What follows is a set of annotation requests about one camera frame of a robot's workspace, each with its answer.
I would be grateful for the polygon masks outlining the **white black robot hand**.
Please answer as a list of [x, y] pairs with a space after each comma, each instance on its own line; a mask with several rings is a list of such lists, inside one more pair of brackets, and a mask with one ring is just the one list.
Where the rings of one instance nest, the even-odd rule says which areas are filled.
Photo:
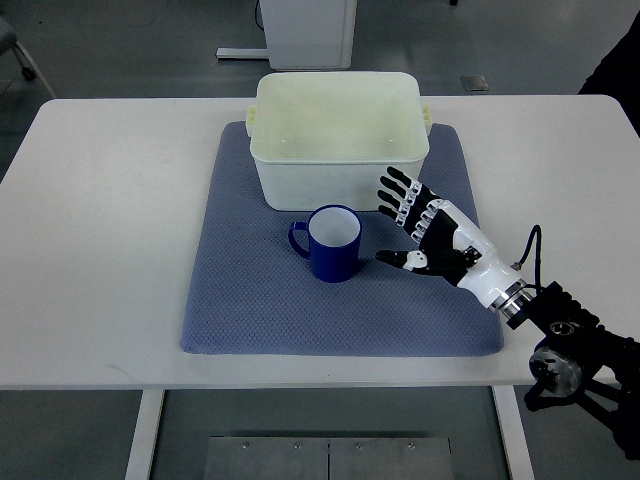
[[532, 297], [518, 271], [503, 262], [492, 241], [451, 201], [389, 166], [377, 192], [380, 213], [416, 242], [412, 251], [380, 250], [375, 258], [414, 274], [444, 278], [502, 314], [511, 329], [527, 320]]

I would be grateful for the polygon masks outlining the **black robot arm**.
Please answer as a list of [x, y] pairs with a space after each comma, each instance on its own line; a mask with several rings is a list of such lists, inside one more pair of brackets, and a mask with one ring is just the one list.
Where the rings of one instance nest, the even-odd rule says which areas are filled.
[[521, 259], [535, 253], [534, 282], [517, 291], [507, 325], [529, 321], [543, 334], [529, 359], [536, 383], [525, 394], [538, 411], [578, 405], [611, 430], [629, 460], [639, 458], [639, 343], [608, 331], [558, 283], [541, 284], [542, 230], [535, 225]]

